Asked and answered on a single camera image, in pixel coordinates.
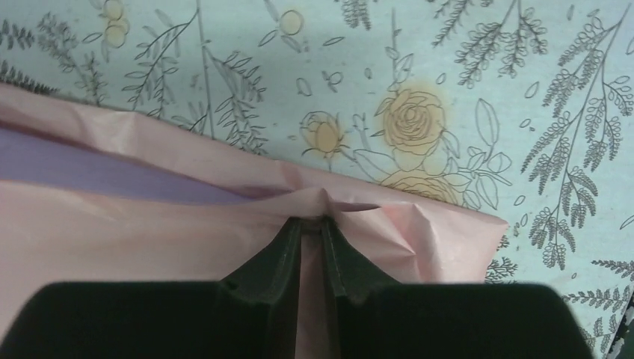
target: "pink plastic sheet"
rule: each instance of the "pink plastic sheet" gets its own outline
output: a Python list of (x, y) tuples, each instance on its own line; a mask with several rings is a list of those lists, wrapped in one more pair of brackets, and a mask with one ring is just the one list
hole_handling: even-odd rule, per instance
[[(0, 126), (259, 199), (188, 206), (0, 181), (0, 334), (29, 296), (53, 281), (220, 279), (264, 248), (289, 216), (332, 215), (357, 250), (404, 282), (482, 281), (508, 227), (457, 206), (244, 153), (141, 114), (7, 85), (0, 86)], [(325, 358), (319, 249), (317, 239), (304, 239), (297, 358)]]

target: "yellow rose print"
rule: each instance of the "yellow rose print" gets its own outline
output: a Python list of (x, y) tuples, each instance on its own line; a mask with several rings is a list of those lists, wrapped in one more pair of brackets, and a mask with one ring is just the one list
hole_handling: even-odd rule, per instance
[(411, 171), (434, 152), (445, 129), (445, 111), (435, 95), (402, 90), (385, 99), (375, 115), (383, 115), (384, 138), (393, 147), (399, 167)]
[(381, 185), (457, 206), (463, 203), (462, 193), (444, 178), (430, 176), (421, 170), (397, 171), (384, 179)]
[(319, 151), (328, 160), (330, 160), (340, 151), (343, 134), (339, 128), (339, 120), (323, 111), (311, 112), (301, 121), (300, 133), (306, 143), (310, 146), (303, 154), (311, 150)]

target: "botanical print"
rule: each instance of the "botanical print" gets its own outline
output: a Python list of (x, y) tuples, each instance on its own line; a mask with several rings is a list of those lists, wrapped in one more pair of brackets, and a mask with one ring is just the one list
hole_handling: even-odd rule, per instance
[[(502, 241), (500, 241), (497, 247), (497, 250), (499, 252), (504, 248), (508, 248), (508, 246), (508, 237), (503, 236)], [(493, 259), (493, 261), (491, 261), (487, 268), (487, 276), (484, 279), (484, 282), (489, 284), (512, 283), (514, 282), (514, 280), (510, 279), (515, 275), (515, 271), (517, 271), (517, 264), (513, 263), (510, 258), (495, 258)]]
[(90, 4), (99, 11), (98, 18), (104, 19), (105, 29), (89, 34), (83, 43), (92, 43), (101, 39), (101, 53), (105, 62), (110, 61), (111, 49), (119, 49), (126, 43), (130, 31), (130, 21), (126, 18), (126, 9), (122, 0), (90, 0)]
[(615, 274), (620, 274), (621, 278), (630, 276), (630, 280), (634, 282), (634, 260), (629, 262), (624, 260), (593, 260), (591, 263), (610, 269)]
[(606, 354), (612, 342), (612, 337), (618, 329), (618, 319), (616, 314), (610, 316), (608, 325), (603, 324), (603, 318), (599, 317), (592, 325), (591, 332), (584, 328), (579, 328), (585, 344), (593, 350), (599, 350), (601, 354)]
[(486, 283), (554, 286), (608, 352), (634, 288), (629, 1), (24, 2), (0, 4), (0, 82), (498, 215)]
[[(31, 30), (19, 27), (16, 24), (9, 25), (6, 19), (2, 21), (2, 27), (0, 28), (0, 46), (4, 44), (6, 51), (28, 49), (35, 43), (36, 39)], [(21, 70), (9, 64), (5, 59), (0, 59), (0, 82), (42, 95), (51, 95), (59, 91), (57, 88), (32, 79)]]
[[(490, 7), (493, 0), (481, 0), (481, 7)], [(468, 16), (468, 8), (475, 6), (473, 0), (444, 0), (435, 12), (434, 18), (447, 15), (444, 26), (431, 43), (433, 47), (443, 45), (450, 40), (451, 34), (457, 31), (461, 18)], [(522, 0), (512, 0), (506, 14), (499, 22), (480, 22), (469, 31), (469, 41), (461, 44), (462, 49), (456, 51), (455, 63), (462, 64), (464, 71), (460, 74), (458, 85), (473, 88), (482, 80), (482, 72), (488, 69), (496, 56), (501, 56), (500, 75), (508, 75), (512, 79), (517, 76), (517, 69), (524, 67), (529, 51), (535, 55), (548, 53), (548, 31), (542, 21), (535, 18), (533, 7), (523, 8)]]
[[(555, 121), (535, 143), (522, 166), (522, 172), (532, 167), (529, 180), (538, 180), (539, 195), (549, 182), (559, 181), (557, 201), (535, 216), (530, 233), (532, 244), (543, 248), (543, 262), (549, 268), (558, 266), (564, 270), (567, 248), (576, 250), (571, 229), (582, 228), (588, 214), (597, 214), (595, 198), (599, 189), (588, 173), (595, 172), (605, 157), (615, 159), (623, 139), (621, 118), (632, 114), (634, 95), (626, 85), (630, 77), (606, 75), (607, 56), (629, 8), (628, 5), (621, 19), (610, 26), (603, 25), (599, 17), (590, 16), (561, 55), (561, 70), (543, 102), (544, 107), (555, 104)], [(584, 56), (578, 65), (572, 70), (566, 68), (580, 55)], [(585, 92), (581, 106), (566, 110), (568, 100), (577, 91)], [(584, 142), (583, 160), (573, 161), (575, 150)]]
[[(484, 205), (497, 209), (499, 185), (512, 185), (502, 176), (512, 162), (496, 150), (499, 120), (495, 109), (483, 99), (476, 103), (475, 127), (484, 148), (470, 146), (469, 158), (461, 159), (461, 143), (446, 128), (440, 99), (407, 86), (414, 55), (402, 55), (397, 47), (402, 30), (396, 26), (395, 10), (391, 25), (392, 43), (386, 46), (385, 53), (392, 63), (392, 82), (374, 113), (381, 119), (381, 129), (369, 136), (383, 138), (387, 147), (370, 148), (365, 114), (353, 116), (353, 128), (363, 147), (352, 150), (344, 144), (339, 118), (318, 112), (309, 113), (301, 122), (300, 132), (309, 146), (303, 154), (312, 150), (323, 153), (330, 169), (334, 159), (347, 159), (366, 174), (366, 180), (386, 187), (471, 209)], [(444, 166), (430, 165), (439, 159)]]

